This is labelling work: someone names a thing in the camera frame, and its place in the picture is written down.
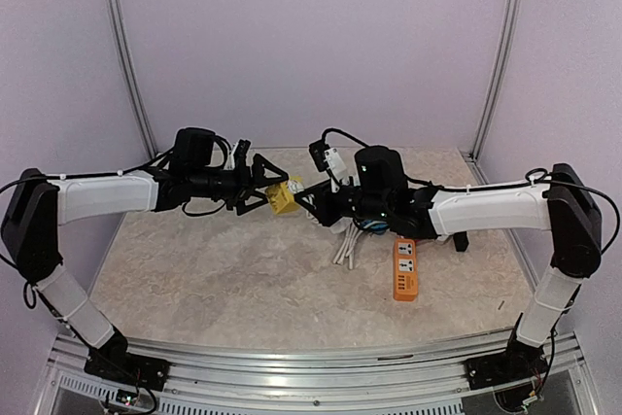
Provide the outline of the yellow cube socket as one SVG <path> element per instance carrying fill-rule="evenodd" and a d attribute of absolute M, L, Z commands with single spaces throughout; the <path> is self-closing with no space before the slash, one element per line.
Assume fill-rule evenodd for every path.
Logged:
<path fill-rule="evenodd" d="M 300 206 L 294 201 L 294 195 L 304 190 L 301 177 L 294 176 L 281 184 L 273 185 L 265 190 L 268 204 L 274 215 L 285 215 L 297 211 Z"/>

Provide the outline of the small circuit board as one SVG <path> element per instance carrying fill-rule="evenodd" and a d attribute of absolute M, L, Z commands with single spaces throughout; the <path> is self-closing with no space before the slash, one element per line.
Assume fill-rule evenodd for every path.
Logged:
<path fill-rule="evenodd" d="M 142 404 L 141 398 L 142 395 L 139 390 L 119 389 L 114 392 L 107 392 L 101 402 L 101 406 L 104 409 L 111 409 L 115 406 L 121 408 L 137 408 Z"/>

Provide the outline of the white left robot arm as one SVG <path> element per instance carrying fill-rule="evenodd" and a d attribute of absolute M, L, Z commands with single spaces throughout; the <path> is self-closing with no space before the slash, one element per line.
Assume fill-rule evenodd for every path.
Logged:
<path fill-rule="evenodd" d="M 130 212 L 186 208 L 195 198 L 221 202 L 242 216 L 266 204 L 264 189 L 289 175 L 261 155 L 248 157 L 251 143 L 227 143 L 212 130 L 180 129 L 173 147 L 135 168 L 94 174 L 22 172 L 7 185 L 12 198 L 1 224 L 6 261 L 25 281 L 28 307 L 43 302 L 95 354 L 118 381 L 136 370 L 127 340 L 93 304 L 67 270 L 58 229 L 75 221 Z"/>

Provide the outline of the aluminium front rail frame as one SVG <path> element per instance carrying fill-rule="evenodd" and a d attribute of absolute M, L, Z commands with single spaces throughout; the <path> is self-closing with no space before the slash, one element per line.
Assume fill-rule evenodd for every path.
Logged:
<path fill-rule="evenodd" d="M 161 414 L 460 414 L 468 398 L 499 409 L 501 388 L 471 390 L 469 358 L 497 353 L 509 330 L 424 344 L 286 352 L 192 346 L 130 338 L 133 353 L 171 363 Z M 122 385 L 83 372 L 86 348 L 59 335 L 52 345 L 34 414 L 103 414 L 98 399 Z M 85 408 L 61 410 L 70 393 Z M 604 414 L 579 343 L 556 337 L 542 399 L 528 414 Z"/>

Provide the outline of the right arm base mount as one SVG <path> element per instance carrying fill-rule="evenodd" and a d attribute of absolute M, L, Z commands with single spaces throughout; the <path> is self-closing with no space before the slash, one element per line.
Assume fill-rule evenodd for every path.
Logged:
<path fill-rule="evenodd" d="M 542 353 L 527 355 L 503 351 L 467 359 L 464 366 L 469 388 L 479 390 L 543 375 L 548 362 Z"/>

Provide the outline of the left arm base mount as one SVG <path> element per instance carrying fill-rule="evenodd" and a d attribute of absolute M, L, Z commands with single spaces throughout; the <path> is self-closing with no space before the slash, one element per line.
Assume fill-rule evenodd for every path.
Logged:
<path fill-rule="evenodd" d="M 97 356 L 87 358 L 86 374 L 104 380 L 161 392 L 167 381 L 171 363 L 152 357 L 127 354 L 123 363 L 109 363 Z"/>

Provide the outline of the right aluminium corner post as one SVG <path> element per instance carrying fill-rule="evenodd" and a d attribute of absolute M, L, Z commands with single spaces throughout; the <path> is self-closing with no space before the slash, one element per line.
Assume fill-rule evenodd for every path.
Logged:
<path fill-rule="evenodd" d="M 476 165 L 481 159 L 492 129 L 495 112 L 500 102 L 506 67 L 511 55 L 513 37 L 518 22 L 521 0 L 506 0 L 501 22 L 501 33 L 495 54 L 490 81 L 485 94 L 484 107 L 466 160 Z"/>

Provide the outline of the orange power strip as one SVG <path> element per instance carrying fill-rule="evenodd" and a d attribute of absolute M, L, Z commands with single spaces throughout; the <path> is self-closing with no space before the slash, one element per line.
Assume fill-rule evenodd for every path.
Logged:
<path fill-rule="evenodd" d="M 415 242 L 399 237 L 393 251 L 393 298 L 412 302 L 418 295 L 418 272 Z"/>

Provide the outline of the black plug with cable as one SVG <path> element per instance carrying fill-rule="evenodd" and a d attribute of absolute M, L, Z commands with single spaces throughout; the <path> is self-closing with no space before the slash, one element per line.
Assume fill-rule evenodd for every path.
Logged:
<path fill-rule="evenodd" d="M 457 232 L 453 236 L 453 242 L 455 250 L 459 253 L 463 253 L 469 246 L 469 239 L 466 232 Z"/>

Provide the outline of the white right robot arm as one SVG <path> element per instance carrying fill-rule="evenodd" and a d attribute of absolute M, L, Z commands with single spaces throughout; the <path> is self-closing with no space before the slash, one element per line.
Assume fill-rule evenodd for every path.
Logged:
<path fill-rule="evenodd" d="M 452 237 L 459 251 L 471 231 L 550 232 L 549 266 L 497 359 L 498 372 L 508 380 L 534 365 L 583 281 L 599 269 L 612 245 L 603 240 L 603 216 L 595 200 L 609 201 L 610 196 L 585 186 L 566 163 L 535 168 L 518 182 L 446 187 L 407 176 L 399 152 L 386 146 L 361 144 L 354 156 L 356 182 L 348 181 L 339 154 L 324 138 L 311 143 L 309 153 L 328 179 L 294 199 L 325 227 L 343 218 L 356 224 L 375 221 L 411 240 Z"/>

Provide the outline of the aluminium corner post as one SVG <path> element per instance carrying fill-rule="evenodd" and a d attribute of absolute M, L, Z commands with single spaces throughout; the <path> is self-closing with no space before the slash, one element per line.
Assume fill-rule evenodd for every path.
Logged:
<path fill-rule="evenodd" d="M 511 55 L 513 37 L 518 22 L 521 0 L 506 0 L 501 22 L 501 33 L 495 54 L 490 81 L 485 94 L 484 107 L 466 160 L 476 165 L 481 159 L 492 129 L 495 112 L 500 102 L 506 67 Z"/>
<path fill-rule="evenodd" d="M 113 42 L 119 59 L 121 75 L 129 99 L 131 113 L 136 122 L 140 140 L 148 157 L 157 153 L 156 139 L 142 99 L 131 50 L 125 30 L 121 0 L 105 0 L 111 22 Z"/>

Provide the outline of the long white power strip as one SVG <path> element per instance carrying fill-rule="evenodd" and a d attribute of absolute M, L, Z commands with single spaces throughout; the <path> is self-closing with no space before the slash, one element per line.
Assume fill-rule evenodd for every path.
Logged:
<path fill-rule="evenodd" d="M 339 234 L 339 233 L 343 233 L 346 231 L 346 229 L 352 224 L 352 221 L 348 218 L 342 218 L 340 220 L 338 220 L 336 223 L 334 223 L 331 226 L 328 226 L 328 230 L 332 233 L 332 234 Z"/>

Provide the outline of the blue plug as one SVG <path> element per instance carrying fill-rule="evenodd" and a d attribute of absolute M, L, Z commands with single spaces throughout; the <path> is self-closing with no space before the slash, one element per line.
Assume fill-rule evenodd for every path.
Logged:
<path fill-rule="evenodd" d="M 360 231 L 371 232 L 379 235 L 386 232 L 389 228 L 387 223 L 374 220 L 353 220 L 353 223 Z"/>

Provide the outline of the left aluminium corner post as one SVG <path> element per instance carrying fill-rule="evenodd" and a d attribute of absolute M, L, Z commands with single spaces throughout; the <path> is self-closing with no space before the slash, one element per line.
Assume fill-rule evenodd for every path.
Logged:
<path fill-rule="evenodd" d="M 125 30 L 121 0 L 105 0 L 111 22 L 113 42 L 119 59 L 121 75 L 129 99 L 131 113 L 136 122 L 140 140 L 148 157 L 157 153 L 156 139 L 142 99 L 131 50 Z"/>

